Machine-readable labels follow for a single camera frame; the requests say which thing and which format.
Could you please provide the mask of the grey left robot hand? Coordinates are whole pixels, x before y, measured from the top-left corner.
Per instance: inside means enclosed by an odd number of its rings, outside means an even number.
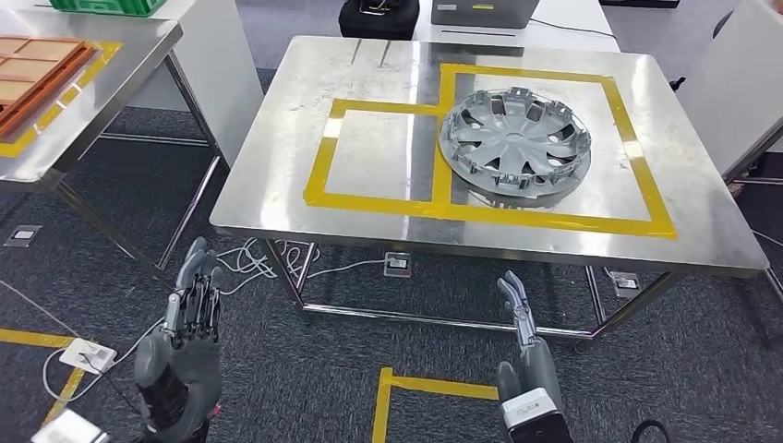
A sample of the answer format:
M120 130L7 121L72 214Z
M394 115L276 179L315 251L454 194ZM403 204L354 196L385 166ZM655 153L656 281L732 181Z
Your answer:
M216 252L199 237L188 249L163 322L141 339L134 378L142 403L141 442L205 442L223 390Z

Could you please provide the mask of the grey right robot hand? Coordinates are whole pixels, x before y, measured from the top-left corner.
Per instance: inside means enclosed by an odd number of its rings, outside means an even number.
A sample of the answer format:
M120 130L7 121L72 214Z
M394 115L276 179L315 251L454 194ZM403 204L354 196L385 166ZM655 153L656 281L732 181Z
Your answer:
M507 270L497 279L504 295L505 307L512 315L512 325L519 345L520 364L503 361L498 366L497 388L501 402L534 389L544 389L555 406L562 410L563 401L556 366L546 340L537 334L532 308L521 279Z

